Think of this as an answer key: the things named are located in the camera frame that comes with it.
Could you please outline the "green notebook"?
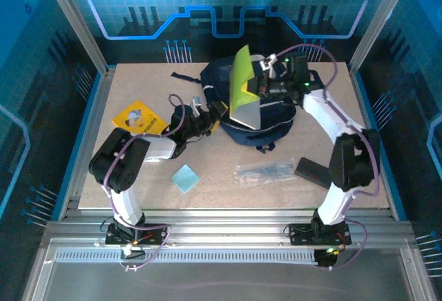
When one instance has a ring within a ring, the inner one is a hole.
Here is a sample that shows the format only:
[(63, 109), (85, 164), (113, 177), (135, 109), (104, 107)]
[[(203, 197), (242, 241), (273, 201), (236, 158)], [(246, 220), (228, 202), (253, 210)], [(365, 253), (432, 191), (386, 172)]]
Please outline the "green notebook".
[(229, 118), (251, 130), (259, 130), (260, 97), (255, 88), (249, 89), (249, 82), (255, 80), (249, 45), (236, 53), (230, 74)]

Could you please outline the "black pencil case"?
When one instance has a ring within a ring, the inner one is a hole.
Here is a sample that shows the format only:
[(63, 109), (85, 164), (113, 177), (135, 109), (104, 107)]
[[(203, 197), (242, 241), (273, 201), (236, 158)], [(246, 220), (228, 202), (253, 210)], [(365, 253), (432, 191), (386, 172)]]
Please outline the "black pencil case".
[(306, 157), (300, 158), (295, 175), (325, 189), (329, 189), (332, 183), (329, 169)]

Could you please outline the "light blue sticky note pad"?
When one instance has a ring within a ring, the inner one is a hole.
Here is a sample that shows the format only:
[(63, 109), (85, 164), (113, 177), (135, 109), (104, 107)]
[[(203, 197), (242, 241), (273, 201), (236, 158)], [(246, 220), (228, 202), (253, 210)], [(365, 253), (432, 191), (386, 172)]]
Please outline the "light blue sticky note pad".
[(187, 193), (200, 181), (200, 177), (186, 164), (172, 176), (171, 181), (182, 193)]

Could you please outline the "aluminium side rail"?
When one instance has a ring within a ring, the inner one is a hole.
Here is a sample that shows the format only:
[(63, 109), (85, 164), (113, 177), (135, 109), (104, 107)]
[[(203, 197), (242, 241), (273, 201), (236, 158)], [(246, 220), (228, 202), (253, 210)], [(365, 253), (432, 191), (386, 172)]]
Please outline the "aluminium side rail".
[(52, 221), (62, 220), (71, 198), (81, 195), (115, 71), (116, 66), (112, 65), (106, 75), (97, 75), (95, 78), (52, 211)]

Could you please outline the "aluminium frame post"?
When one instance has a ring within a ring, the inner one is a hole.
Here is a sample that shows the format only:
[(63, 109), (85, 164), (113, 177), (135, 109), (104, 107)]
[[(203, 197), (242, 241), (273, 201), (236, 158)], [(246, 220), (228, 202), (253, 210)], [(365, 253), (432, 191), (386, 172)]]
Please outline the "aluminium frame post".
[(109, 66), (74, 0), (56, 0), (80, 40), (98, 73), (107, 77), (115, 67)]
[(399, 0), (381, 0), (379, 7), (372, 20), (370, 21), (365, 34), (362, 36), (351, 60), (349, 63), (349, 73), (350, 75), (355, 75), (362, 63), (364, 62), (366, 56), (370, 52), (374, 42), (377, 40), (381, 33), (384, 25), (391, 16), (394, 8), (396, 7)]

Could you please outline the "clear plastic pen bag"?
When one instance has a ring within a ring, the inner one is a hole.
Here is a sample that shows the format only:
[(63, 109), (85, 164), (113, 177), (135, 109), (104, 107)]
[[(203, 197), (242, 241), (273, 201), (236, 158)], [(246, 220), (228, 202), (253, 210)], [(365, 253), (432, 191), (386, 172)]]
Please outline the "clear plastic pen bag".
[(241, 187), (261, 186), (297, 179), (293, 158), (237, 166), (234, 175)]

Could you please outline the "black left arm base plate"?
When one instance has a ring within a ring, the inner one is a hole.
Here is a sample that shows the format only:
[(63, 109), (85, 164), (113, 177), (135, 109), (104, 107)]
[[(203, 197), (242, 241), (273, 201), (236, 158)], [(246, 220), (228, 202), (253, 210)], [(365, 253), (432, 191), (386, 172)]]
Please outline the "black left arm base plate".
[(141, 231), (113, 222), (108, 225), (105, 244), (106, 245), (160, 245), (166, 237), (166, 228)]

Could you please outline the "yellow illustrated book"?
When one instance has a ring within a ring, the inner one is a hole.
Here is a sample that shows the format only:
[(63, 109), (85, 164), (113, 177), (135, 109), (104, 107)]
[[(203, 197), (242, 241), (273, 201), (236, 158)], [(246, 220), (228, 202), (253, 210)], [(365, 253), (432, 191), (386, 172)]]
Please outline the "yellow illustrated book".
[(137, 99), (112, 119), (112, 123), (132, 135), (149, 133), (159, 135), (168, 124), (149, 108), (143, 101)]

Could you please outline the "small connector board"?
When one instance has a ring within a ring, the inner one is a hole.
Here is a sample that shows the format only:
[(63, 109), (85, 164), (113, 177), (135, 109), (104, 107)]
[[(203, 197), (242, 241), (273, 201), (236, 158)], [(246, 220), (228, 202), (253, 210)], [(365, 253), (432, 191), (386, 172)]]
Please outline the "small connector board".
[(142, 247), (126, 245), (121, 248), (122, 260), (132, 260), (145, 255), (145, 250)]

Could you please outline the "black controller box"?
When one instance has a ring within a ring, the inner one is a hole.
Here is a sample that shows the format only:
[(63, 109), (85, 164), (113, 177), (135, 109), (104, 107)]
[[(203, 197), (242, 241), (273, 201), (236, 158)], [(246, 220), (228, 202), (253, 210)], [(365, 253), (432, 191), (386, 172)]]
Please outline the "black controller box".
[(314, 260), (319, 267), (329, 268), (336, 264), (339, 253), (340, 251), (334, 248), (317, 249), (314, 251)]

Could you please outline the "aluminium table rail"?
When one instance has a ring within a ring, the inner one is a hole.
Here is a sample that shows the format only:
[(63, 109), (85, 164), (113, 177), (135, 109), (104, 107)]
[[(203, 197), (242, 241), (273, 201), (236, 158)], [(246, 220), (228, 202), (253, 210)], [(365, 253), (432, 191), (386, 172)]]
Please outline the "aluminium table rail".
[[(146, 221), (169, 224), (168, 247), (183, 249), (286, 249), (288, 238), (283, 230), (288, 224), (310, 222), (307, 209), (187, 209), (148, 210)], [(102, 221), (111, 212), (104, 209), (69, 209), (62, 221), (47, 223), (44, 237), (66, 244), (104, 242)], [(388, 209), (354, 209), (347, 213), (352, 244), (350, 249), (404, 249), (416, 247), (412, 225), (397, 221)]]

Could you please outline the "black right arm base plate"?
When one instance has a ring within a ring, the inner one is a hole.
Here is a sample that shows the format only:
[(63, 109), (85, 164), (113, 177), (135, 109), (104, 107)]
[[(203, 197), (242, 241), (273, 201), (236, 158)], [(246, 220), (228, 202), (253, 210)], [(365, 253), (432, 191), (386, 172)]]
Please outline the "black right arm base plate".
[(345, 222), (322, 227), (312, 224), (289, 224), (288, 234), (292, 246), (339, 246), (350, 245), (352, 239)]

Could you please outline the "navy blue backpack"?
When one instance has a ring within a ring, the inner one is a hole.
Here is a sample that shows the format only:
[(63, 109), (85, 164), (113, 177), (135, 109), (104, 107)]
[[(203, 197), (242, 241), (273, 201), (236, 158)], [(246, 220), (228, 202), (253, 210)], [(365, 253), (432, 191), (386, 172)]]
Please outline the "navy blue backpack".
[[(209, 102), (229, 103), (229, 73), (234, 57), (216, 59), (209, 63), (200, 73), (198, 79), (176, 72), (171, 76), (202, 86), (206, 98), (207, 107)], [(261, 126), (259, 130), (251, 130), (231, 119), (225, 113), (219, 118), (221, 128), (239, 145), (252, 146), (258, 151), (265, 153), (275, 148), (275, 141), (284, 137), (293, 126), (296, 107), (290, 99), (263, 99), (264, 106), (261, 108)]]

